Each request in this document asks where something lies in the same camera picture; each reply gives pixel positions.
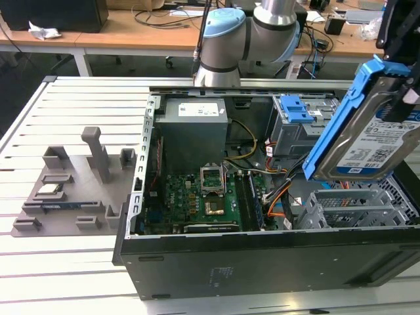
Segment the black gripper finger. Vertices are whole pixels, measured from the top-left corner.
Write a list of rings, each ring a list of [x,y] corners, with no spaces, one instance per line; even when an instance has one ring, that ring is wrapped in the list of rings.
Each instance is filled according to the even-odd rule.
[[[404,121],[416,105],[419,105],[419,60],[385,107],[383,121]]]

